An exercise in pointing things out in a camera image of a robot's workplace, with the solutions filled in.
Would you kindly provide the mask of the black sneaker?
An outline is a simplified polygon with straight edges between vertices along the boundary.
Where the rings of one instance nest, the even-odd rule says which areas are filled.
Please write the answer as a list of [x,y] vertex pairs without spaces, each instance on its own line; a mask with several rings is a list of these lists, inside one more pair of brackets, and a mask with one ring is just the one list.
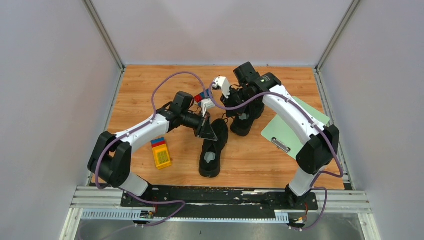
[[247,136],[254,121],[262,115],[264,109],[265,104],[261,101],[255,100],[249,103],[244,113],[233,120],[233,123],[230,125],[230,130],[238,136]]
[[221,155],[229,138],[228,125],[224,119],[216,119],[211,127],[217,141],[204,140],[199,158],[199,174],[205,178],[215,178],[220,174]]

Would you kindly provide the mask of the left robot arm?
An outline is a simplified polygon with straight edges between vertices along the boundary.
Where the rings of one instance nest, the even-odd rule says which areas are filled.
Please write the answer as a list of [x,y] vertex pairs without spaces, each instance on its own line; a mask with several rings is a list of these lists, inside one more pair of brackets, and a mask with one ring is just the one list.
[[146,180],[131,172],[133,153],[180,126],[193,129],[198,138],[214,142],[218,140],[210,116],[189,110],[193,99],[191,94],[179,91],[172,102],[156,110],[150,118],[138,125],[116,134],[103,132],[88,161],[88,170],[111,187],[132,193],[140,206],[149,206],[153,201],[153,193],[148,189],[150,184]]

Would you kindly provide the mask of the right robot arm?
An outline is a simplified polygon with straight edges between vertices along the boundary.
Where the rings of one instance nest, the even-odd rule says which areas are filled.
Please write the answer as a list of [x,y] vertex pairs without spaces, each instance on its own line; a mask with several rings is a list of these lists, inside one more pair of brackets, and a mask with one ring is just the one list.
[[337,158],[340,131],[335,125],[326,126],[308,113],[289,94],[282,82],[271,72],[260,75],[250,62],[234,71],[238,88],[233,88],[226,77],[216,77],[213,89],[221,89],[220,98],[226,115],[233,117],[233,133],[245,137],[265,107],[271,108],[294,131],[302,143],[295,160],[298,170],[286,187],[286,204],[298,209],[306,201],[318,176]]

